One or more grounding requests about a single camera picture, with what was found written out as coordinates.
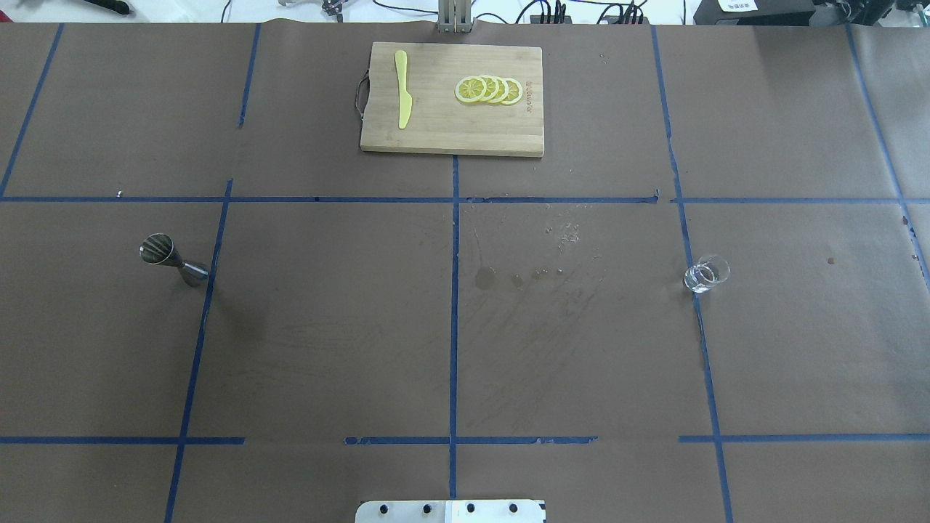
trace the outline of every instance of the clear glass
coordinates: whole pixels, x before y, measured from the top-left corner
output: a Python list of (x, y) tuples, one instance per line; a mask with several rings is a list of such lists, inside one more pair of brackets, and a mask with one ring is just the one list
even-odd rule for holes
[(730, 277), (730, 264), (719, 254), (709, 254), (684, 271), (684, 286), (692, 292), (707, 292)]

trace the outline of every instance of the sliced lemon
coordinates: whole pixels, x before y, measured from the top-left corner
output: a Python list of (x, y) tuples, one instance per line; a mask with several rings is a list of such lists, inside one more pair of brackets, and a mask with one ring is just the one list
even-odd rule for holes
[(507, 95), (509, 95), (511, 92), (510, 82), (505, 82), (503, 78), (500, 78), (497, 76), (495, 76), (495, 78), (498, 80), (498, 83), (503, 88), (500, 90), (500, 92), (498, 93), (496, 97), (492, 98), (491, 100), (488, 100), (487, 101), (488, 103), (501, 103), (502, 101), (505, 101), (507, 99)]
[(503, 87), (500, 86), (500, 78), (498, 76), (491, 76), (490, 74), (482, 74), (481, 78), (485, 80), (487, 88), (485, 89), (485, 95), (481, 97), (481, 101), (489, 101), (492, 98), (495, 98)]
[(463, 103), (475, 103), (485, 95), (487, 82), (481, 76), (466, 76), (456, 85), (456, 98)]
[(514, 105), (523, 97), (523, 85), (513, 78), (501, 78), (501, 82), (507, 84), (507, 96), (500, 101), (501, 105)]

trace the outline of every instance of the jigger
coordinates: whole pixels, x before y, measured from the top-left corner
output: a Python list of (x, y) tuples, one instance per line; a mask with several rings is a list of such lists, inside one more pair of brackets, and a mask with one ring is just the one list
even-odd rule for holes
[(139, 255), (150, 265), (177, 267), (184, 283), (191, 287), (197, 287), (210, 277), (210, 270), (202, 263), (184, 261), (168, 235), (157, 233), (145, 238), (139, 246)]

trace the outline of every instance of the water droplet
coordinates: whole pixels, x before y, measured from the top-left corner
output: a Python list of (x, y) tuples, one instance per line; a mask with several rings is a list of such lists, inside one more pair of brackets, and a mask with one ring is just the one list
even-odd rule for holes
[(482, 267), (478, 269), (478, 274), (474, 276), (474, 285), (481, 290), (488, 290), (497, 283), (497, 274), (494, 267)]

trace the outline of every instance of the wooden cutting board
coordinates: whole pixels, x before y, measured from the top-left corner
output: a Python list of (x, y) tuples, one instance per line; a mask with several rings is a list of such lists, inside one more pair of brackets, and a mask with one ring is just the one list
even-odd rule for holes
[[(413, 111), (397, 126), (394, 51), (407, 53)], [(509, 76), (524, 86), (514, 105), (462, 103), (455, 87), (465, 76)], [(539, 47), (375, 42), (362, 150), (387, 153), (542, 156), (542, 49)]]

